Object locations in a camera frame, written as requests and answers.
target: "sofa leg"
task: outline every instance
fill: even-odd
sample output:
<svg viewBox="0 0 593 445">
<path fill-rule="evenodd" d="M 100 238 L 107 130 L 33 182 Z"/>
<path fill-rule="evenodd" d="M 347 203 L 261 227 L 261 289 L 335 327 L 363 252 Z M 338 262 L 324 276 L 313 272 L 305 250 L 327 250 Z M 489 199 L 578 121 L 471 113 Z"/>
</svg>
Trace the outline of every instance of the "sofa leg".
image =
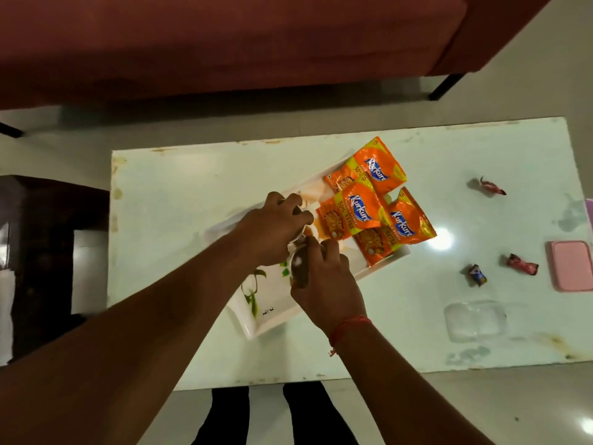
<svg viewBox="0 0 593 445">
<path fill-rule="evenodd" d="M 445 78 L 445 81 L 439 84 L 439 87 L 434 89 L 430 95 L 428 95 L 428 99 L 431 101 L 440 100 L 443 95 L 445 95 L 450 88 L 452 88 L 455 84 L 459 82 L 461 78 L 463 78 L 465 74 L 450 74 Z"/>
<path fill-rule="evenodd" d="M 23 135 L 23 132 L 19 129 L 13 128 L 12 126 L 5 125 L 0 122 L 0 134 L 18 139 Z"/>
</svg>

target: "table top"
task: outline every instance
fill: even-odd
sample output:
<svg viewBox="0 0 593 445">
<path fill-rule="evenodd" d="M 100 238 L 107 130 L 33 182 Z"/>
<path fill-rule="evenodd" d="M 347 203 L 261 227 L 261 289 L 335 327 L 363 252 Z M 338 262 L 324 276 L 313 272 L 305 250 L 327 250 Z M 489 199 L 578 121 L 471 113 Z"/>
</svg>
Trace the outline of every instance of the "table top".
<svg viewBox="0 0 593 445">
<path fill-rule="evenodd" d="M 199 253 L 210 226 L 376 135 L 439 233 L 360 281 L 369 317 L 397 350 L 419 372 L 593 359 L 593 293 L 555 291 L 545 252 L 547 241 L 593 240 L 562 118 L 114 151 L 109 305 Z M 508 195 L 486 196 L 481 176 Z M 538 274 L 506 267 L 509 253 L 539 263 Z M 462 274 L 473 263 L 482 287 Z M 445 307 L 479 300 L 505 307 L 508 332 L 451 342 Z M 329 348 L 305 314 L 248 341 L 226 308 L 176 389 L 348 377 Z"/>
</svg>

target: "tray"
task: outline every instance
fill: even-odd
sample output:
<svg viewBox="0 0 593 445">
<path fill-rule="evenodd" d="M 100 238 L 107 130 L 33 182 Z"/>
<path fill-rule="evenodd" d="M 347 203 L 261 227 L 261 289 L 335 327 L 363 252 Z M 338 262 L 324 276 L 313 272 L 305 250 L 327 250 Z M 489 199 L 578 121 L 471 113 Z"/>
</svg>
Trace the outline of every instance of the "tray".
<svg viewBox="0 0 593 445">
<path fill-rule="evenodd" d="M 284 196 L 288 196 L 290 193 L 301 195 L 303 200 L 301 208 L 303 210 L 309 210 L 315 217 L 313 222 L 314 228 L 312 230 L 315 236 L 320 235 L 320 240 L 327 239 L 327 237 L 323 236 L 323 229 L 315 209 L 319 207 L 321 201 L 325 201 L 334 195 L 331 188 L 322 178 L 324 175 L 340 168 L 345 162 L 346 159 L 340 160 L 324 171 L 281 192 Z M 262 206 L 263 202 L 208 228 L 203 235 L 204 243 L 210 245 L 218 238 L 230 232 L 235 224 L 251 209 L 261 208 Z M 348 257 L 350 270 L 356 280 L 362 279 L 410 254 L 409 247 L 404 245 L 373 267 L 367 267 L 367 261 L 352 237 L 340 240 L 339 243 L 340 253 Z M 233 294 L 227 306 L 237 316 L 239 323 L 241 323 L 241 328 L 249 340 L 284 323 L 302 311 L 300 306 L 291 297 L 287 262 L 256 269 Z"/>
</svg>

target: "forearm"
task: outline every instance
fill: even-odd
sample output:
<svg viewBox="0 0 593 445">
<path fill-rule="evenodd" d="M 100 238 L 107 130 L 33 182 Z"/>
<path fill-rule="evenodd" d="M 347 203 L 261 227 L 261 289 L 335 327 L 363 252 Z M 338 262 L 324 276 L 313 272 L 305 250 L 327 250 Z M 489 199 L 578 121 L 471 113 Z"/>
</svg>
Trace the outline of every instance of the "forearm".
<svg viewBox="0 0 593 445">
<path fill-rule="evenodd" d="M 492 444 L 373 325 L 354 324 L 335 348 L 385 443 Z"/>
<path fill-rule="evenodd" d="M 0 374 L 0 437 L 136 443 L 255 267 L 248 248 L 225 236 L 155 284 L 9 366 Z"/>
</svg>

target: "kurkure packet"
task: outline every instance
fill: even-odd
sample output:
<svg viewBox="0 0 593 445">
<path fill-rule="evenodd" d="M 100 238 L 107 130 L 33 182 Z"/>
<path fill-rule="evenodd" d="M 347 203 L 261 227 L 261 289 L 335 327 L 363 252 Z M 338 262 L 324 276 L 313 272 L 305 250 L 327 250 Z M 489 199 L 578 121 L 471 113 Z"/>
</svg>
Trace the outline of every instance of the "kurkure packet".
<svg viewBox="0 0 593 445">
<path fill-rule="evenodd" d="M 381 138 L 375 137 L 346 161 L 339 170 L 324 176 L 335 193 L 368 173 L 376 192 L 384 195 L 406 182 L 406 174 Z"/>
<path fill-rule="evenodd" d="M 391 220 L 366 174 L 329 200 L 322 202 L 317 214 L 329 235 L 346 239 L 368 228 L 390 225 Z"/>
<path fill-rule="evenodd" d="M 389 204 L 388 211 L 394 221 L 393 227 L 372 228 L 354 236 L 369 266 L 403 244 L 416 244 L 436 237 L 428 218 L 405 187 L 400 190 L 397 200 Z"/>
</svg>

